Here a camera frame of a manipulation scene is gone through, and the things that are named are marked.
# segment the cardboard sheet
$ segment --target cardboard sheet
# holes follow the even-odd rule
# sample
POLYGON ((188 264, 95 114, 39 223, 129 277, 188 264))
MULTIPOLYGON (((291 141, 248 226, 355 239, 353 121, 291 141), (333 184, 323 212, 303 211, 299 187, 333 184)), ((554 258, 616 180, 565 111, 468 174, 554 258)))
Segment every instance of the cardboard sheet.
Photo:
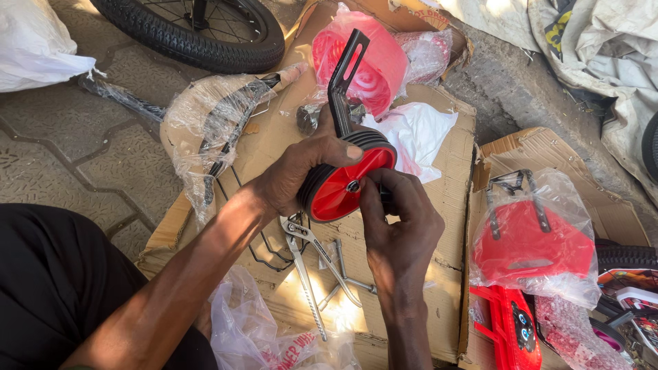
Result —
MULTIPOLYGON (((624 245, 649 245, 632 204, 603 189, 592 178, 582 158, 558 135, 550 129, 536 127, 508 135, 478 150, 468 201, 466 253, 487 209, 484 190, 489 178, 519 169, 538 171, 546 167, 553 167, 569 176, 587 207, 598 238, 611 239, 624 245)), ((465 267, 464 279, 468 281, 468 263, 465 267)), ((493 342, 473 328, 473 321, 467 313, 471 299, 480 300, 482 309, 485 312, 489 310, 486 300, 465 292, 459 364, 464 369, 495 370, 493 342)), ((569 369, 557 354, 543 344, 542 355, 542 369, 569 369)))
MULTIPOLYGON (((429 23, 407 11, 398 9, 391 12, 385 0, 367 3, 345 2, 353 11, 363 11, 374 16, 389 30, 433 30, 429 23)), ((291 41, 281 66, 302 60, 311 61, 313 37, 331 21, 337 7, 337 3, 330 0, 306 7, 297 23, 298 26, 303 26, 303 29, 291 30, 291 34, 296 35, 296 38, 291 41)), ((250 122, 258 124, 259 132, 240 138, 237 147, 238 158, 234 163, 243 183, 261 174, 281 156, 288 145, 303 139, 296 126, 295 110, 300 102, 313 92, 315 86, 315 75, 309 70, 297 82, 280 92, 279 96, 270 102, 267 112, 251 119, 250 122)), ((421 101, 441 112, 449 110, 459 112, 456 125, 443 142, 434 161, 434 166, 443 172, 443 177, 425 185, 432 203, 446 223, 445 232, 434 252, 426 276, 426 281, 436 283, 424 294, 429 309, 430 347, 433 357, 456 363, 461 314, 466 196, 472 163, 475 110, 450 96, 443 88, 432 89, 427 86, 408 85, 407 93, 409 97, 396 104, 421 101)), ((263 109, 265 107, 259 107, 256 111, 263 109)), ((220 181, 229 196, 238 189, 231 170, 224 172, 220 181)), ((215 194, 216 208, 220 209, 224 204, 224 198, 217 185, 215 185, 215 194)), ((142 253, 137 263, 149 278, 197 234, 197 227, 192 222, 195 215, 193 212, 190 215, 189 209, 187 199, 180 197, 151 237, 147 250, 142 253), (188 217, 190 221, 183 228, 184 220, 188 217)), ((363 222, 358 211, 334 223, 313 224, 311 229, 323 244, 340 238, 348 276, 372 284, 372 275, 365 258, 363 222)), ((278 222, 268 225, 264 233, 272 249, 281 250, 286 245, 278 222)), ((259 237, 252 246, 260 258, 278 266, 284 265, 282 261, 267 252, 259 237)), ((309 248, 303 257, 315 296, 319 300, 333 288, 336 280, 328 270, 318 270, 318 255, 315 250, 309 248)), ((258 282, 261 294, 279 324, 280 334, 301 332, 315 327, 294 267, 277 273, 254 261, 249 250, 238 259, 238 264, 246 267, 258 282)), ((341 291, 321 313, 322 318, 329 329, 356 332, 355 353, 364 369, 385 369, 386 329, 377 297, 354 286, 352 289, 363 303, 362 309, 354 306, 341 291)))

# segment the pliers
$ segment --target pliers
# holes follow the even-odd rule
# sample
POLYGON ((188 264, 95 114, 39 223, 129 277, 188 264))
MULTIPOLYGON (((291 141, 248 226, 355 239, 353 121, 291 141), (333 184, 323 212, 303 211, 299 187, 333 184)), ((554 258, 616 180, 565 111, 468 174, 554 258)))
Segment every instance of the pliers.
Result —
POLYGON ((327 252, 322 247, 322 244, 320 244, 313 232, 311 232, 311 229, 305 228, 304 226, 301 226, 297 223, 293 223, 287 217, 281 216, 279 217, 279 220, 281 222, 281 227, 286 233, 286 242, 288 243, 290 253, 292 254, 293 260, 295 261, 295 268, 297 268, 297 272, 299 273, 299 279, 301 280, 301 285, 304 288, 304 293, 306 293, 306 299, 309 301, 313 319, 315 320, 315 324, 318 326, 322 340, 326 342, 327 334, 324 330, 324 323, 322 322, 322 317, 320 316, 320 311, 318 310, 318 305, 315 301, 315 296, 313 295, 309 274, 306 271, 306 266, 304 266, 304 260, 301 258, 301 253, 295 238, 300 238, 311 243, 315 250, 317 250, 320 254, 320 258, 324 260, 325 264, 334 274, 336 280, 338 280, 338 284, 340 284, 343 290, 345 290, 345 294, 347 294, 349 300, 351 300, 352 303, 354 303, 357 307, 363 307, 363 304, 361 304, 361 302, 354 296, 354 294, 352 294, 352 291, 350 291, 350 289, 347 287, 345 279, 336 268, 336 265, 331 260, 331 257, 329 257, 327 252))

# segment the bolt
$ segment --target bolt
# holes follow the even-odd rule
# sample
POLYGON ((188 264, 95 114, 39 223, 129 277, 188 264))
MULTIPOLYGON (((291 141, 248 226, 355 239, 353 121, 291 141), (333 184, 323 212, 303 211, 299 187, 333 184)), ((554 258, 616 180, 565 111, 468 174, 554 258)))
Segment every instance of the bolt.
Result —
POLYGON ((347 184, 347 187, 345 188, 345 190, 347 190, 350 193, 358 192, 359 191, 359 181, 354 180, 354 181, 350 182, 349 184, 347 184))

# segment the fingernail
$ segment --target fingernail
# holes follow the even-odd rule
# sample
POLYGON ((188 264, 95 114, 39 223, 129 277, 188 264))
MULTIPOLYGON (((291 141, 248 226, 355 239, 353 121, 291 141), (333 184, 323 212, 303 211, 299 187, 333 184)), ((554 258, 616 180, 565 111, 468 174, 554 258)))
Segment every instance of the fingernail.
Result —
POLYGON ((363 150, 356 145, 347 146, 347 156, 352 159, 359 159, 363 155, 363 150))

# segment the cartoon face sticker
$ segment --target cartoon face sticker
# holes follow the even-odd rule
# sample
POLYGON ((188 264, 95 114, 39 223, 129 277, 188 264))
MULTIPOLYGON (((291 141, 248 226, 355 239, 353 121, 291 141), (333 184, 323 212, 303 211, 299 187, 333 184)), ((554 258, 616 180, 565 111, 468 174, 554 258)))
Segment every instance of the cartoon face sticker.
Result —
POLYGON ((536 342, 534 338, 534 327, 530 315, 519 308, 516 302, 512 301, 512 315, 514 315, 514 327, 517 332, 517 344, 519 349, 525 348, 528 352, 535 349, 536 342))

